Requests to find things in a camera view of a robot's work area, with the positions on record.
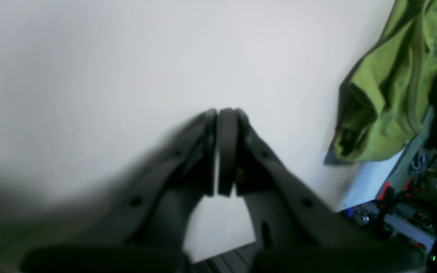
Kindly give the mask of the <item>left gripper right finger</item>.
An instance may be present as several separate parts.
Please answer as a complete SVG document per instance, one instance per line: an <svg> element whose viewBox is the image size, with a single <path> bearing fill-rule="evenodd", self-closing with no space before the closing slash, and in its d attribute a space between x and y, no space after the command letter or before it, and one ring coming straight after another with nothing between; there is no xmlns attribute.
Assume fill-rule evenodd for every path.
<svg viewBox="0 0 437 273"><path fill-rule="evenodd" d="M333 213L257 135L241 109L218 118L218 192L243 197L258 244L252 273L421 273L421 255Z"/></svg>

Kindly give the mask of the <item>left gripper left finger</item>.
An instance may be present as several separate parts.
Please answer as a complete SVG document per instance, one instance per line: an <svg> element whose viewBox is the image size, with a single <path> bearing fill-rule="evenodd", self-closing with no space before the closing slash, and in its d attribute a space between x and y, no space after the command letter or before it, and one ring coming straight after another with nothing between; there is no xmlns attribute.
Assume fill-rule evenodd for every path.
<svg viewBox="0 0 437 273"><path fill-rule="evenodd" d="M60 245L28 252L24 273L191 273L182 246L193 209L214 190L217 111L198 122L103 219Z"/></svg>

